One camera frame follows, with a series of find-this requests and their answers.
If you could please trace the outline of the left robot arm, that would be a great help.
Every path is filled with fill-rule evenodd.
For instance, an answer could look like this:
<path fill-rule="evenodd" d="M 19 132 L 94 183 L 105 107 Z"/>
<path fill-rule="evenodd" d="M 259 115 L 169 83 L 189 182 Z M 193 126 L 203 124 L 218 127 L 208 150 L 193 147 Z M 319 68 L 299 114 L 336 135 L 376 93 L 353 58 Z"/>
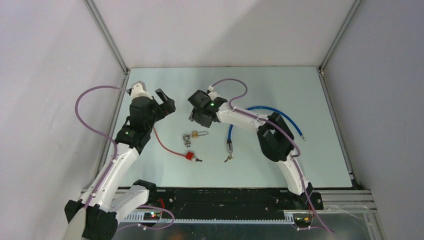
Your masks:
<path fill-rule="evenodd" d="M 128 214 L 141 205 L 153 208 L 158 202 L 158 194 L 151 190 L 155 184 L 143 180 L 135 182 L 119 198 L 115 198 L 115 193 L 151 139 L 155 123 L 175 112 L 175 101 L 159 88 L 155 93 L 162 103 L 158 104 L 141 84 L 126 92 L 131 97 L 130 114 L 116 138 L 106 136 L 113 144 L 111 159 L 80 199 L 69 200 L 65 206 L 65 240 L 110 240 Z"/>

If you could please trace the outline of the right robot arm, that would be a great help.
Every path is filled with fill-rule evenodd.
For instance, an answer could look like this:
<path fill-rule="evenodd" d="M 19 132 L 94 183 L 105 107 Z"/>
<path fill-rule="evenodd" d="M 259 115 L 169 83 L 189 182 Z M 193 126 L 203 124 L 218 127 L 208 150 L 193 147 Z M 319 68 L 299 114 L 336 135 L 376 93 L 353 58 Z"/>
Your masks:
<path fill-rule="evenodd" d="M 291 194 L 291 204 L 297 209 L 309 208 L 316 212 L 312 199 L 313 185 L 305 176 L 298 158 L 301 155 L 294 136 L 278 113 L 261 115 L 233 105 L 215 91 L 197 90 L 188 102 L 193 109 L 189 120 L 209 128 L 213 122 L 230 124 L 256 133 L 262 154 L 274 162 L 282 172 Z"/>

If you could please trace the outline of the silver key bunch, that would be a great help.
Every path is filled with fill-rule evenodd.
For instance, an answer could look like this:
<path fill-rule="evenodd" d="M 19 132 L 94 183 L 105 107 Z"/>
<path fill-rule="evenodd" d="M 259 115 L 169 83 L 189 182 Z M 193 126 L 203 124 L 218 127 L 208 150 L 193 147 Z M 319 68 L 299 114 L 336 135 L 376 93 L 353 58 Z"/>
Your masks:
<path fill-rule="evenodd" d="M 191 142 L 192 135 L 190 133 L 189 134 L 184 134 L 183 137 L 182 137 L 182 139 L 183 139 L 184 145 L 187 148 L 189 148 L 191 146 L 191 144 L 192 144 L 192 142 Z"/>

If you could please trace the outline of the brass long-shackle padlock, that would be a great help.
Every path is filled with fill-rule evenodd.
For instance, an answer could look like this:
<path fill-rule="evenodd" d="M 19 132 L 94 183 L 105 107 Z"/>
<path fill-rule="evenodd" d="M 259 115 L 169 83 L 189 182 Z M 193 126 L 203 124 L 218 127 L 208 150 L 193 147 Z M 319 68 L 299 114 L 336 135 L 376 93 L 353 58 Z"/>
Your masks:
<path fill-rule="evenodd" d="M 197 130 L 193 130 L 190 133 L 190 137 L 195 139 L 195 138 L 198 138 L 198 137 L 207 136 L 208 134 L 209 134 L 208 131 L 197 131 Z"/>

